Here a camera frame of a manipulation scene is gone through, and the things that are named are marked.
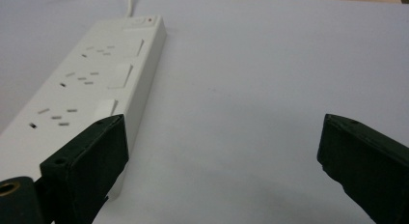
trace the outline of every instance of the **white power strip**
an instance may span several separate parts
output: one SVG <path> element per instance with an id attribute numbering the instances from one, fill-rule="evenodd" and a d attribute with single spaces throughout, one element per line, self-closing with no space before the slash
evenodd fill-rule
<path id="1" fill-rule="evenodd" d="M 38 179 L 40 163 L 111 115 L 124 114 L 131 152 L 165 39 L 160 16 L 98 22 L 1 134 L 0 181 Z"/>

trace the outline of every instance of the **socket hole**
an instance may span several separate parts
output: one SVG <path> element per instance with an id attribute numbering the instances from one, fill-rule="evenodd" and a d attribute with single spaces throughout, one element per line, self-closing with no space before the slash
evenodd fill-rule
<path id="1" fill-rule="evenodd" d="M 64 164 L 66 160 L 64 158 L 58 158 L 54 161 L 55 164 Z"/>
<path id="2" fill-rule="evenodd" d="M 46 108 L 46 109 L 43 109 L 43 110 L 41 110 L 41 111 L 39 111 L 39 112 L 37 112 L 39 115 L 40 114 L 42 114 L 42 113 L 44 113 L 44 112 L 47 112 L 47 111 L 49 111 L 50 109 L 49 108 Z"/>
<path id="3" fill-rule="evenodd" d="M 20 187 L 19 182 L 9 182 L 0 186 L 0 197 L 6 196 L 15 192 Z"/>

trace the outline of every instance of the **white surface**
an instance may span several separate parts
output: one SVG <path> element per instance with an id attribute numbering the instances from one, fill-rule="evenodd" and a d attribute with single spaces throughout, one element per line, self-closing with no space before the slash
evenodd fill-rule
<path id="1" fill-rule="evenodd" d="M 141 19 L 145 21 L 132 30 L 123 29 Z M 110 115 L 124 114 L 131 153 L 165 39 L 160 16 L 110 19 L 94 25 L 1 133 L 0 155 L 5 157 L 0 168 L 8 170 L 1 170 L 0 178 L 26 175 L 37 180 L 39 162 L 95 118 Z M 129 49 L 136 49 L 133 56 Z M 110 198 L 121 192 L 121 185 L 117 180 Z"/>
<path id="2" fill-rule="evenodd" d="M 2 128 L 125 1 L 0 0 Z M 135 1 L 168 39 L 122 196 L 95 223 L 373 223 L 315 157 L 325 113 L 409 146 L 407 5 Z"/>

